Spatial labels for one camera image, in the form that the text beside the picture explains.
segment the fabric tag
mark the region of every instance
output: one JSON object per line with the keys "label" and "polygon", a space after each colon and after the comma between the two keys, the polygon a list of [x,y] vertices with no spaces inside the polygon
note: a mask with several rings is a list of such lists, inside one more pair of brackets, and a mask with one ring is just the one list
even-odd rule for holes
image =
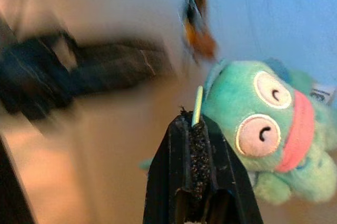
{"label": "fabric tag", "polygon": [[318,101],[330,105],[335,97],[336,87],[314,83],[310,96]]}

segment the stuffed animal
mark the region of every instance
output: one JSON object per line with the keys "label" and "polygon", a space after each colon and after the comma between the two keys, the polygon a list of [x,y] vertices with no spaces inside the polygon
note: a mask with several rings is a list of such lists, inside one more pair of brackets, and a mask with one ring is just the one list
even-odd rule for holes
{"label": "stuffed animal", "polygon": [[337,147],[337,113],[310,97],[313,82],[275,60],[221,61],[206,80],[202,113],[256,174],[254,192],[267,202],[292,194],[324,202],[335,193],[337,168],[327,151]]}

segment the blurry black object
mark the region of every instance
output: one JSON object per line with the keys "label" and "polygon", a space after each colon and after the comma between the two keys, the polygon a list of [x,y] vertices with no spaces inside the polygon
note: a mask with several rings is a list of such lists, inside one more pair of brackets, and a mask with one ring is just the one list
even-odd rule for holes
{"label": "blurry black object", "polygon": [[[68,71],[53,47],[63,39],[77,67]],[[74,97],[126,89],[171,73],[160,46],[137,39],[79,46],[65,31],[29,38],[2,50],[0,100],[29,120],[45,118],[53,108],[66,108]]]}
{"label": "blurry black object", "polygon": [[148,173],[144,224],[262,224],[247,175],[219,127],[191,127],[183,111],[168,126]]}
{"label": "blurry black object", "polygon": [[0,137],[0,220],[5,224],[34,224],[23,188]]}

